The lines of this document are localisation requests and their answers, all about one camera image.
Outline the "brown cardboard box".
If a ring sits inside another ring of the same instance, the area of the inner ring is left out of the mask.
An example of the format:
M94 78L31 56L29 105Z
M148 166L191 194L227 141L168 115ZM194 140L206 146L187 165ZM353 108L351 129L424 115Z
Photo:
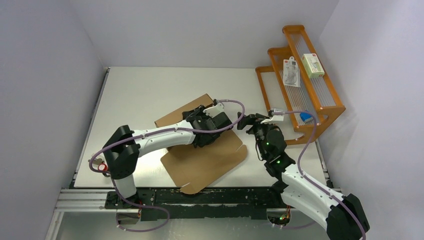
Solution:
M248 148L233 130L226 130L210 145L167 148L160 161L174 184L187 195L199 193L229 173L248 156Z

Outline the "orange wooden tiered rack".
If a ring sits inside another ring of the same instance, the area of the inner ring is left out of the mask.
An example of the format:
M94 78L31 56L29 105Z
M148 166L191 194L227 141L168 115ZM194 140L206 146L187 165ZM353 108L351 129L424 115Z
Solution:
M267 110L271 109L262 74L273 73L283 96L286 108L292 113L288 118L292 130L297 136L284 137L288 145L305 144L309 137L318 137L346 110L329 75L308 78L302 64L303 54L317 54L305 27L303 25L286 25L282 28L287 46L269 48L267 53L271 64L255 68L260 90ZM283 62L294 57L299 65L300 87L283 84ZM299 114L308 111L313 115L313 121L304 123Z

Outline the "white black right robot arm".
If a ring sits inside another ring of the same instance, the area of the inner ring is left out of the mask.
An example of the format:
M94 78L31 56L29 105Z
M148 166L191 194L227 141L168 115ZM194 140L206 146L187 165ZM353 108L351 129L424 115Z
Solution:
M370 229L361 201L354 194L344 195L306 173L286 153L282 130L273 121L280 113L237 114L237 129L253 135L266 171L277 179L272 185L270 202L275 207L287 204L320 225L331 240L364 240Z

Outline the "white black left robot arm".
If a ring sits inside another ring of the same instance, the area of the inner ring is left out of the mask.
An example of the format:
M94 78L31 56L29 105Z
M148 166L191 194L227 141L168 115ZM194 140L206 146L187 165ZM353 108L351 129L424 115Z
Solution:
M120 126L101 149L118 201L126 208L139 204L134 172L138 159L153 151L174 146L192 145L202 148L212 144L234 123L221 103L198 107L180 113L179 122L148 130L132 130Z

